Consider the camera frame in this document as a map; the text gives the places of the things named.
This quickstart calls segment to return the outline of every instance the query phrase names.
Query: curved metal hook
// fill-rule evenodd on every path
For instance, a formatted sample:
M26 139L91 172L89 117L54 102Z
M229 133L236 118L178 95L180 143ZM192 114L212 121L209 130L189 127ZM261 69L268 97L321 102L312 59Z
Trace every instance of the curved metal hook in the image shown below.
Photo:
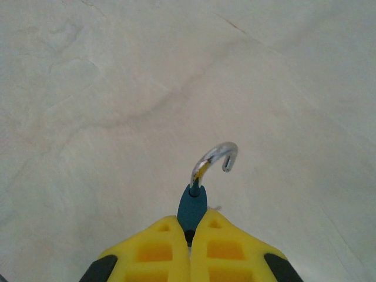
M231 171L236 156L237 156L237 145L233 142L224 142L207 152L195 165L192 175L190 178L190 194L192 196L198 196L200 193L201 181L205 172L208 170L213 163L217 160L226 156L224 159L222 170L224 172Z

